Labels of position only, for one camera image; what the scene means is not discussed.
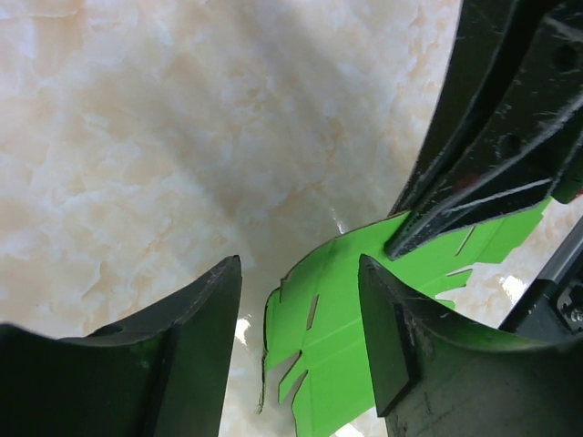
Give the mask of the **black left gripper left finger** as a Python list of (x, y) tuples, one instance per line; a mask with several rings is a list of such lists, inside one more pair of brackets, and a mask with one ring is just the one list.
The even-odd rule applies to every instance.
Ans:
[(230, 256), (83, 338), (1, 327), (4, 436), (215, 436), (241, 293)]

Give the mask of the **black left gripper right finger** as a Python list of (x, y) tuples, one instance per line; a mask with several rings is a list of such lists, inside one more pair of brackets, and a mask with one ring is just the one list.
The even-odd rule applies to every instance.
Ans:
[(579, 436), (582, 336), (521, 302), (499, 329), (359, 260), (365, 347), (391, 436)]

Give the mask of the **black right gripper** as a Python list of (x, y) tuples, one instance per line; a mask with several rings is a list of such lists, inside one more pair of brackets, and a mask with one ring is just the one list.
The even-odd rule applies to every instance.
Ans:
[(581, 194), (582, 4), (546, 11), (545, 1), (461, 3), (435, 112), (391, 210), (410, 214), (385, 245), (390, 259)]

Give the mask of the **green paper box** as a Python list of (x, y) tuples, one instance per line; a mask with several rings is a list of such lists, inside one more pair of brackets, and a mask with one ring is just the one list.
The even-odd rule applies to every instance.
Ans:
[(296, 264), (268, 298), (263, 369), (294, 357), (278, 399), (293, 396), (296, 435), (330, 436), (373, 406), (358, 292), (359, 258), (369, 255), (398, 279), (454, 309), (442, 293), (462, 289), (476, 263), (499, 264), (543, 218), (545, 204), (433, 239), (391, 261), (385, 242), (402, 212), (332, 239)]

